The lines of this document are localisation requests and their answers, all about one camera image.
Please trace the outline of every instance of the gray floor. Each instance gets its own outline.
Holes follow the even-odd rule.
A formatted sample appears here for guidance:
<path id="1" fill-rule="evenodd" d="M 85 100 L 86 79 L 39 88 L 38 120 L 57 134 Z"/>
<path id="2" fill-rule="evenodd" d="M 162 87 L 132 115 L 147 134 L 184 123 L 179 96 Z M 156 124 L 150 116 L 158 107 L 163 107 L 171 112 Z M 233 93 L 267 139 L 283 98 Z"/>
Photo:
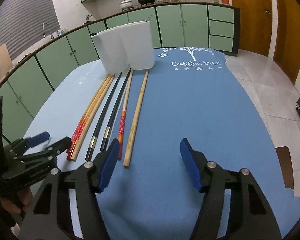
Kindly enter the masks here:
<path id="1" fill-rule="evenodd" d="M 258 110 L 275 147 L 290 150 L 295 196 L 300 197 L 300 118 L 296 112 L 299 93 L 281 68 L 270 58 L 239 50 L 226 56 L 227 66 Z"/>

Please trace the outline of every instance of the silver bolt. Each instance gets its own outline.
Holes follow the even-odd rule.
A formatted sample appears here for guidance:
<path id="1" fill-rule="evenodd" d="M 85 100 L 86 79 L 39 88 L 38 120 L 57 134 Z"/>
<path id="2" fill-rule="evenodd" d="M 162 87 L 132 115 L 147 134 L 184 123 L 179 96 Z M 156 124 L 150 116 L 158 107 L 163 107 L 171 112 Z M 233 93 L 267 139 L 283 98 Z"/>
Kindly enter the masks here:
<path id="1" fill-rule="evenodd" d="M 84 164 L 84 166 L 85 166 L 85 168 L 91 168 L 92 166 L 93 166 L 93 162 L 86 162 L 85 164 Z"/>
<path id="2" fill-rule="evenodd" d="M 217 165 L 215 162 L 208 162 L 208 167 L 211 168 L 211 169 L 214 169 Z"/>
<path id="3" fill-rule="evenodd" d="M 52 175 L 56 175 L 56 174 L 58 174 L 58 172 L 59 172 L 59 170 L 58 170 L 57 168 L 53 168 L 53 169 L 50 171 L 50 173 L 51 173 Z"/>
<path id="4" fill-rule="evenodd" d="M 243 175 L 249 175 L 250 174 L 250 171 L 247 168 L 243 168 L 241 170 L 241 172 L 242 172 Z"/>

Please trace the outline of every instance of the table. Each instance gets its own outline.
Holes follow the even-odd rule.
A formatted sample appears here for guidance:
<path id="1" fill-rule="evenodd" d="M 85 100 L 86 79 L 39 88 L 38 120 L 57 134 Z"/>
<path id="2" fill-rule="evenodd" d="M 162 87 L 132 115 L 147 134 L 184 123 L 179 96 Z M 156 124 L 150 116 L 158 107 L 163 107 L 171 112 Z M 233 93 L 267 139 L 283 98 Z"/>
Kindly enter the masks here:
<path id="1" fill-rule="evenodd" d="M 97 195 L 111 239 L 189 239 L 203 194 L 192 187 L 182 162 L 182 138 L 187 138 L 194 150 L 203 152 L 208 161 L 215 161 L 224 169 L 248 168 L 263 190 L 282 236 L 286 235 L 300 216 L 300 198 L 294 197 L 292 189 L 285 188 L 266 127 L 226 67 L 224 55 L 211 49 L 171 48 L 155 49 L 154 56 L 155 66 L 149 71 L 130 168 L 124 168 L 122 161 L 118 161 L 109 187 Z M 135 71 L 132 78 L 123 149 L 144 73 Z M 93 158 L 126 75 L 127 71 L 111 101 Z M 71 137 L 105 76 L 100 60 L 75 69 L 43 105 L 25 137 L 45 130 L 51 134 L 50 144 L 64 136 Z M 77 161 L 66 161 L 66 153 L 58 157 L 62 171 L 75 169 L 84 162 L 104 103 L 105 100 Z M 111 139 L 117 137 L 120 113 L 121 109 Z M 82 237 L 74 190 L 70 200 L 74 231 Z M 219 237 L 226 232 L 229 201 L 230 193 L 226 191 Z"/>

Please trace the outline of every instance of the kitchen faucet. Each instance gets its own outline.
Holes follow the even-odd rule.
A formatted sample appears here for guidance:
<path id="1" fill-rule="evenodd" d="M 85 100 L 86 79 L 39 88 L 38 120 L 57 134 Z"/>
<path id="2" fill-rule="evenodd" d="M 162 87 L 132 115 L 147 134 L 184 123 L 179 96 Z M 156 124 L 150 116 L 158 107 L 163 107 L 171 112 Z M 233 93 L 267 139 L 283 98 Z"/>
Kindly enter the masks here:
<path id="1" fill-rule="evenodd" d="M 43 24 L 42 24 L 42 29 L 43 29 L 43 38 L 45 38 L 45 37 L 46 37 L 46 35 L 44 34 L 44 25 L 45 25 L 45 24 L 48 26 L 48 29 L 49 29 L 49 33 L 50 33 L 51 39 L 53 40 L 53 39 L 54 39 L 54 37 L 53 37 L 53 35 L 52 35 L 52 33 L 51 33 L 51 30 L 50 30 L 49 24 L 47 24 L 47 23 L 43 23 Z"/>

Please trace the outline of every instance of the white pot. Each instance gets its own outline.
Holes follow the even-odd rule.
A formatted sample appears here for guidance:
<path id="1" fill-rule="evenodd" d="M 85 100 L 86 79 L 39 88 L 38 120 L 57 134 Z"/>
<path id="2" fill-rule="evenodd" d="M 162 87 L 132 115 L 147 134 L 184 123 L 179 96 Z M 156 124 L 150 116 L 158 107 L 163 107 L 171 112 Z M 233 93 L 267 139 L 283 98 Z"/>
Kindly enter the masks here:
<path id="1" fill-rule="evenodd" d="M 122 10 L 127 9 L 127 8 L 131 8 L 131 7 L 133 7 L 133 5 L 132 5 L 132 1 L 130 1 L 130 0 L 123 0 L 120 3 L 120 8 Z"/>

